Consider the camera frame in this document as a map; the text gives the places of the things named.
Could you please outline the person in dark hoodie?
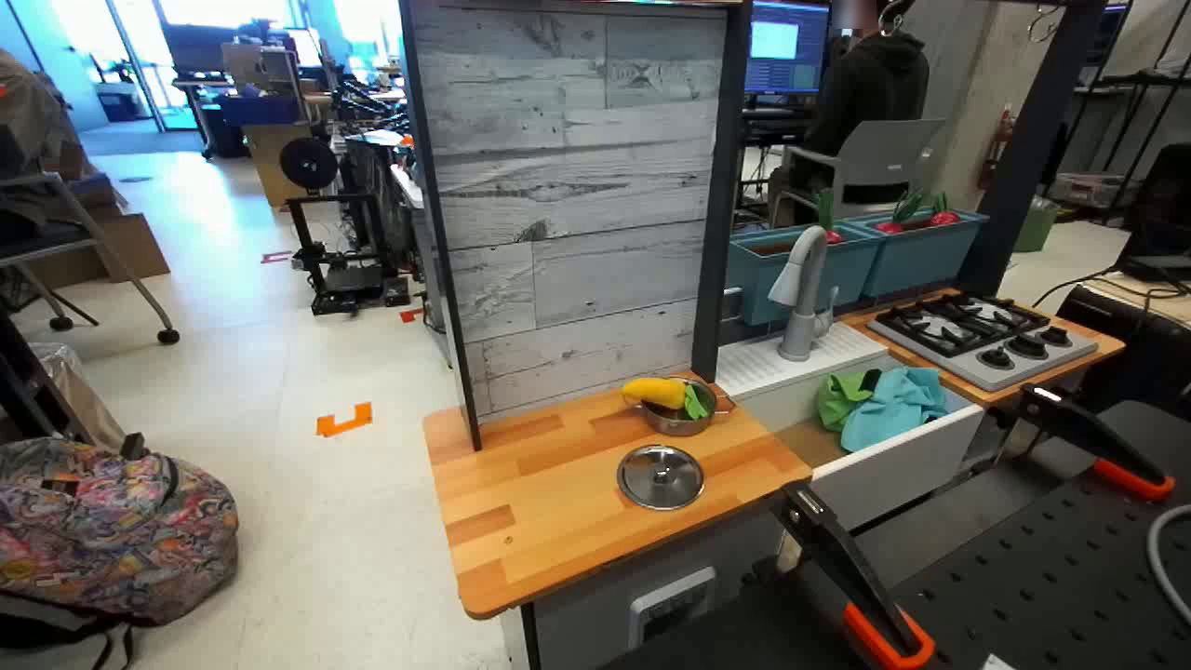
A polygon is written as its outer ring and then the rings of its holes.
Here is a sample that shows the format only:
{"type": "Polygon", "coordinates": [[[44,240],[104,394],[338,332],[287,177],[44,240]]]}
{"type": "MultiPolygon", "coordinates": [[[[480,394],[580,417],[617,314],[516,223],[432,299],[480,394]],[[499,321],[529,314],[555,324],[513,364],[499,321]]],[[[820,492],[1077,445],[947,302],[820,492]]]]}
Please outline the person in dark hoodie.
{"type": "Polygon", "coordinates": [[[853,41],[830,62],[803,144],[839,153],[867,118],[921,118],[932,62],[902,18],[915,0],[853,0],[853,41]]]}

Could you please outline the black orange clamp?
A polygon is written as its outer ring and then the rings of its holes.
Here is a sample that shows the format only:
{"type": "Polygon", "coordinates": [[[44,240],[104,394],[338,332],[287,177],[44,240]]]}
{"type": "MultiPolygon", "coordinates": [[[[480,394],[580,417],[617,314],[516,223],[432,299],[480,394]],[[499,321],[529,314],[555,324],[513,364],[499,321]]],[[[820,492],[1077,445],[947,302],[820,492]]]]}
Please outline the black orange clamp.
{"type": "Polygon", "coordinates": [[[839,515],[808,488],[786,484],[771,495],[779,525],[846,591],[839,623],[875,670],[927,670],[933,637],[890,595],[839,515]]]}
{"type": "Polygon", "coordinates": [[[1165,502],[1178,492],[1178,476],[1140,456],[1099,415],[1082,409],[1062,391],[1027,383],[1019,391],[1019,417],[1044,431],[1091,456],[1091,473],[1142,502],[1165,502]]]}

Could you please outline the toy radish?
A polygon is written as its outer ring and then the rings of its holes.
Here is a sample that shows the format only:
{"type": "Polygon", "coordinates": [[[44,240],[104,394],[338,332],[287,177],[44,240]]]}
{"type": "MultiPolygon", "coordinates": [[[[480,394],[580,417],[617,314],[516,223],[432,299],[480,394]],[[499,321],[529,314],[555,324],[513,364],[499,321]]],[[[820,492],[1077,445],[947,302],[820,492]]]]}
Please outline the toy radish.
{"type": "Polygon", "coordinates": [[[822,226],[828,244],[839,245],[846,236],[839,232],[839,213],[834,213],[834,192],[814,192],[812,194],[814,223],[822,226]]]}
{"type": "Polygon", "coordinates": [[[947,194],[906,194],[892,205],[892,218],[884,223],[887,236],[906,236],[906,232],[921,232],[921,226],[951,226],[957,223],[957,209],[951,205],[947,194]]]}

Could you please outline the white toy sink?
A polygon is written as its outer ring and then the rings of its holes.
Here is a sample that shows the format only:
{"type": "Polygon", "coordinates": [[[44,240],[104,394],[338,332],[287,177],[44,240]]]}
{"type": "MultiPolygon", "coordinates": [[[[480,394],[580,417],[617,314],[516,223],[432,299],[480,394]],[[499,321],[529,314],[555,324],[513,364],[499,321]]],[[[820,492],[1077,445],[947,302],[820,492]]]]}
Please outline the white toy sink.
{"type": "Polygon", "coordinates": [[[808,363],[786,363],[773,338],[731,344],[719,383],[812,464],[814,495],[846,530],[951,484],[984,420],[933,370],[897,363],[848,324],[808,363]]]}

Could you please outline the black orange clamp far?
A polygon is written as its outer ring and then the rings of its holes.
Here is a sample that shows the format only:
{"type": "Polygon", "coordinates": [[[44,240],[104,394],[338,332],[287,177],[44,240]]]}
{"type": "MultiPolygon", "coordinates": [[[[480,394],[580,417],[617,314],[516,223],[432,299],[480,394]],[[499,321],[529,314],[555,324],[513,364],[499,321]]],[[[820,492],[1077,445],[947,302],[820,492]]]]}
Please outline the black orange clamp far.
{"type": "Polygon", "coordinates": [[[1165,502],[1178,492],[1178,476],[1140,456],[1099,415],[1082,409],[1062,391],[1027,383],[1019,391],[1019,417],[1044,431],[1091,456],[1091,473],[1142,502],[1165,502]]]}

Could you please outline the right toy radish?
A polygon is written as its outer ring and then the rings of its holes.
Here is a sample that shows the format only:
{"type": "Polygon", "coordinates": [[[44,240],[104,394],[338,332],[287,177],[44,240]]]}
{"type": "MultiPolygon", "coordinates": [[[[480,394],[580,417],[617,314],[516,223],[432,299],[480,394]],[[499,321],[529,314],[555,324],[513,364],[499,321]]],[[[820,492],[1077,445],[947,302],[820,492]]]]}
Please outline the right toy radish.
{"type": "Polygon", "coordinates": [[[947,194],[906,194],[892,205],[892,218],[884,223],[887,236],[906,236],[906,232],[921,232],[921,226],[951,226],[957,223],[957,209],[951,205],[947,194]]]}

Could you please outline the toy stove top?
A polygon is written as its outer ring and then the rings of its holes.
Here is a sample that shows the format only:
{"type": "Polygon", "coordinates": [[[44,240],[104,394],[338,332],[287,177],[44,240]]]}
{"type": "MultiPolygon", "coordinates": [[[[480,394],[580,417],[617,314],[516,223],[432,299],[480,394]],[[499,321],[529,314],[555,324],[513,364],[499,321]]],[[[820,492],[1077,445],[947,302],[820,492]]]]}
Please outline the toy stove top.
{"type": "Polygon", "coordinates": [[[980,391],[1010,391],[1096,354],[1086,335],[1010,299],[941,294],[884,309],[872,328],[980,391]]]}

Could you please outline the computer monitor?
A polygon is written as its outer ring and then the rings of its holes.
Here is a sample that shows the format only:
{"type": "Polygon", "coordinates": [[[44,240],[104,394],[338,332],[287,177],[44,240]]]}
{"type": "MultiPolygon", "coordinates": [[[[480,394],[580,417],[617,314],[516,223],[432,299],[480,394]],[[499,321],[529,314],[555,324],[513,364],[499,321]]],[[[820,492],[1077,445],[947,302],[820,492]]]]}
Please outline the computer monitor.
{"type": "Polygon", "coordinates": [[[828,38],[830,9],[822,0],[755,0],[743,95],[758,100],[814,98],[828,38]]]}

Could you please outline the grey chair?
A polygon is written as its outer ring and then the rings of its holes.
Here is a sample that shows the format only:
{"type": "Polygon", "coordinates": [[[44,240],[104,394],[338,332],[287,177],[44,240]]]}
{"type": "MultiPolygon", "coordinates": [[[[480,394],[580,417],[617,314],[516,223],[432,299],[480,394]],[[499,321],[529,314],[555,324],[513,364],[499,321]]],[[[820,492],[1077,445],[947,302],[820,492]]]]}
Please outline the grey chair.
{"type": "MultiPolygon", "coordinates": [[[[839,223],[890,218],[932,159],[933,133],[938,118],[867,118],[839,153],[792,144],[788,159],[828,170],[822,187],[834,192],[839,223]]],[[[771,192],[771,221],[792,223],[800,209],[814,218],[812,194],[822,187],[792,192],[788,182],[779,182],[771,192]]]]}

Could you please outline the yellow toy corn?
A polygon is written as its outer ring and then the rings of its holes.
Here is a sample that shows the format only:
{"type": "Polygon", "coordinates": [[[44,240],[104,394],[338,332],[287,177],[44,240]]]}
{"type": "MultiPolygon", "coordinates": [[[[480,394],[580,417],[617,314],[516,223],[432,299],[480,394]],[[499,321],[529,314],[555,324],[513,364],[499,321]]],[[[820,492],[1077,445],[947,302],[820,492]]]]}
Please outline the yellow toy corn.
{"type": "Polygon", "coordinates": [[[621,394],[661,409],[684,407],[684,383],[668,376],[638,376],[621,388],[621,394]]]}

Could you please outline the black orange clamp near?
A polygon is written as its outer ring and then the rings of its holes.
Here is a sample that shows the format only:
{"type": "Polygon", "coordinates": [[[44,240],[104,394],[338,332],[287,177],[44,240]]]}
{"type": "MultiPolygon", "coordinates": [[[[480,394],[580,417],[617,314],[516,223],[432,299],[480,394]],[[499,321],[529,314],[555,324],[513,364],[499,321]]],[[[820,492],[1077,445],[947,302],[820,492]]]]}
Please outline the black orange clamp near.
{"type": "Polygon", "coordinates": [[[771,495],[779,525],[846,591],[839,623],[875,670],[927,670],[933,637],[890,595],[839,515],[808,488],[786,484],[771,495]]]}

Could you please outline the green cloth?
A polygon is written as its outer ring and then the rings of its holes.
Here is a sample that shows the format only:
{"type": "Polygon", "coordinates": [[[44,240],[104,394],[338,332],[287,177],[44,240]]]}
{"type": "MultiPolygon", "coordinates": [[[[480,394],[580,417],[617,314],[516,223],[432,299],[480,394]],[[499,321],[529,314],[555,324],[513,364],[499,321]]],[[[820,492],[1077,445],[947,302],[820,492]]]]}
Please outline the green cloth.
{"type": "Polygon", "coordinates": [[[828,431],[840,431],[846,417],[880,388],[880,370],[828,376],[814,391],[814,417],[828,431]]]}

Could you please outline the teal planter box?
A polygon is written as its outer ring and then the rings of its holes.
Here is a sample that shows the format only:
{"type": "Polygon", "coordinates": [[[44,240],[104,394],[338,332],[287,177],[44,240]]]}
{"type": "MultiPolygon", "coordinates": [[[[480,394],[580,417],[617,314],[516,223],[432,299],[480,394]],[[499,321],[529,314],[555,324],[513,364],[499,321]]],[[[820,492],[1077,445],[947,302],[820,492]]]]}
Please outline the teal planter box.
{"type": "MultiPolygon", "coordinates": [[[[740,321],[750,332],[773,332],[788,321],[788,309],[771,302],[771,288],[798,240],[798,226],[738,232],[731,240],[726,285],[740,291],[740,321]]],[[[875,259],[880,240],[859,226],[846,226],[840,240],[828,245],[814,309],[853,304],[864,294],[875,259]]]]}
{"type": "Polygon", "coordinates": [[[953,285],[969,261],[984,232],[984,218],[959,218],[957,223],[924,223],[897,232],[892,223],[880,223],[880,259],[864,285],[872,302],[913,294],[924,288],[953,285]]]}

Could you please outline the right teal planter box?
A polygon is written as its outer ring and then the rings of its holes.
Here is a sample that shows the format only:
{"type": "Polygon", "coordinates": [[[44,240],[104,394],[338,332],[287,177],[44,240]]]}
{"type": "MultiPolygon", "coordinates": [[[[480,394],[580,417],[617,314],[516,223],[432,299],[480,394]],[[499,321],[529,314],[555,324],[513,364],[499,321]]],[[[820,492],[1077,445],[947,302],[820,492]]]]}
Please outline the right teal planter box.
{"type": "Polygon", "coordinates": [[[924,223],[897,232],[892,223],[880,223],[880,259],[864,285],[872,302],[913,294],[924,288],[953,285],[969,261],[984,232],[984,218],[959,218],[957,223],[924,223]]]}

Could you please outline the grey plank back panel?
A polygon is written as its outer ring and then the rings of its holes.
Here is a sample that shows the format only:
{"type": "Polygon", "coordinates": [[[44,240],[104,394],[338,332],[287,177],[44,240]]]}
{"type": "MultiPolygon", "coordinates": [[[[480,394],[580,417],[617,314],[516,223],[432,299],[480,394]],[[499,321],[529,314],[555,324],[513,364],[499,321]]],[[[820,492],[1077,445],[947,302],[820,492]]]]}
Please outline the grey plank back panel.
{"type": "Polygon", "coordinates": [[[750,0],[398,0],[472,431],[688,374],[750,0]]]}

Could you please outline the round metal lid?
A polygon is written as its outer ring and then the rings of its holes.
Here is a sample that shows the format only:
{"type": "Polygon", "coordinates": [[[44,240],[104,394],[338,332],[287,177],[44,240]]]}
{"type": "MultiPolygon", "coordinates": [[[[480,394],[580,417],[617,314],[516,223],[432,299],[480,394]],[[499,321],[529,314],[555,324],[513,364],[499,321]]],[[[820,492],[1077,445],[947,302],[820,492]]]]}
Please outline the round metal lid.
{"type": "Polygon", "coordinates": [[[704,464],[683,448],[638,448],[617,461],[617,492],[643,512],[683,512],[699,499],[704,464]]]}

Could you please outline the green toy vegetable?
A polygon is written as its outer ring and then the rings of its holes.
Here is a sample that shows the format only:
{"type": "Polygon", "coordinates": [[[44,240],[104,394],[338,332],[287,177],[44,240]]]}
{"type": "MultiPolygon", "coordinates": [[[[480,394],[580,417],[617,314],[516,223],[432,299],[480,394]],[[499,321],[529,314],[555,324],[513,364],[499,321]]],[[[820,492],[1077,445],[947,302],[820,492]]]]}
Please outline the green toy vegetable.
{"type": "Polygon", "coordinates": [[[683,409],[688,415],[688,420],[706,420],[706,417],[711,417],[711,409],[706,409],[706,401],[704,401],[704,388],[699,388],[699,383],[688,383],[688,388],[684,388],[684,401],[683,401],[683,409]]]}

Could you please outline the grey toy faucet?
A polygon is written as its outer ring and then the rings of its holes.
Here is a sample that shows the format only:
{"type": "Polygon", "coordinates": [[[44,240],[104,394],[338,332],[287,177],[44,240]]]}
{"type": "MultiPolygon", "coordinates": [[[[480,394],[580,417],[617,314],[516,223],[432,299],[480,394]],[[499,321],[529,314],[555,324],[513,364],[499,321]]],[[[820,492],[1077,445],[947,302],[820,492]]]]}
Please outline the grey toy faucet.
{"type": "Polygon", "coordinates": [[[822,271],[828,271],[828,232],[808,226],[792,244],[786,268],[771,285],[771,302],[788,304],[786,335],[779,344],[779,354],[786,363],[808,363],[814,344],[830,328],[830,314],[820,314],[822,271]]]}

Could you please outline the left teal planter box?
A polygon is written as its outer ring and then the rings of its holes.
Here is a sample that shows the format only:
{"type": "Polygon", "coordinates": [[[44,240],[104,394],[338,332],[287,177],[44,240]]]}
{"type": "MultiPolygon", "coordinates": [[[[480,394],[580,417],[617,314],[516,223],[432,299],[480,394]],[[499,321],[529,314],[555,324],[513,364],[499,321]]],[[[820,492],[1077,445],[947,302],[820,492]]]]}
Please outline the left teal planter box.
{"type": "MultiPolygon", "coordinates": [[[[726,285],[740,291],[740,321],[750,332],[773,332],[788,321],[788,309],[771,302],[771,288],[798,240],[798,226],[738,232],[731,240],[726,285]]],[[[814,309],[853,304],[864,294],[875,259],[880,240],[859,226],[846,226],[840,240],[828,245],[814,309]]]]}

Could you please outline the wooden counter top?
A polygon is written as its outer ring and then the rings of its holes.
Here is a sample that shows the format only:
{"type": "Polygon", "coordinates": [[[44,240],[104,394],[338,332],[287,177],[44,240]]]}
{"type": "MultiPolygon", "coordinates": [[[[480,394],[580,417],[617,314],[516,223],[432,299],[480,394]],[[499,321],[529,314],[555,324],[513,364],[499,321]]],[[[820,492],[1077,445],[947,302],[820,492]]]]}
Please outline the wooden counter top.
{"type": "Polygon", "coordinates": [[[704,471],[683,512],[648,512],[617,492],[617,461],[658,445],[616,391],[511,415],[469,431],[463,409],[425,417],[453,585],[469,617],[495,617],[726,523],[812,464],[743,407],[731,401],[676,448],[704,471]]]}

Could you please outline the teal cloth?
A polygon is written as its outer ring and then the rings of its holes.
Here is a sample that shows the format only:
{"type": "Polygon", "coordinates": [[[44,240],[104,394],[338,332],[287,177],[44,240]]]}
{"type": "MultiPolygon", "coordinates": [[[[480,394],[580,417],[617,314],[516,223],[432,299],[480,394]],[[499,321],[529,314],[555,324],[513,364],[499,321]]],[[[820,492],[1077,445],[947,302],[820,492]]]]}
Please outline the teal cloth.
{"type": "Polygon", "coordinates": [[[933,370],[887,370],[875,394],[846,417],[840,448],[867,450],[951,415],[933,370]]]}

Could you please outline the left toy radish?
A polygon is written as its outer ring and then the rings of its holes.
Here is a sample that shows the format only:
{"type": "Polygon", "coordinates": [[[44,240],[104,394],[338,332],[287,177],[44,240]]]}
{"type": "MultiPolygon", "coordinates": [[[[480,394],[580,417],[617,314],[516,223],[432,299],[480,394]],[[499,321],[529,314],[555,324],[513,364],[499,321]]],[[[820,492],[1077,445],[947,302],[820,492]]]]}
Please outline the left toy radish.
{"type": "Polygon", "coordinates": [[[814,223],[822,226],[828,244],[839,245],[846,236],[839,232],[839,213],[834,213],[834,192],[814,192],[812,194],[814,223]]]}

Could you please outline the colourful backpack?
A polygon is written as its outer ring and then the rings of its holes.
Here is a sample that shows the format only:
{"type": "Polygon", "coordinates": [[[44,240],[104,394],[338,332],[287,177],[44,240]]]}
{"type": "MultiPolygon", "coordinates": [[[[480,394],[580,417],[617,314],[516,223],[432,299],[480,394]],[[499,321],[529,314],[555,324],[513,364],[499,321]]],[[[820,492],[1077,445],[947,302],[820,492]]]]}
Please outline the colourful backpack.
{"type": "Polygon", "coordinates": [[[168,626],[237,575],[237,502],[168,456],[59,435],[0,448],[0,591],[168,626]]]}

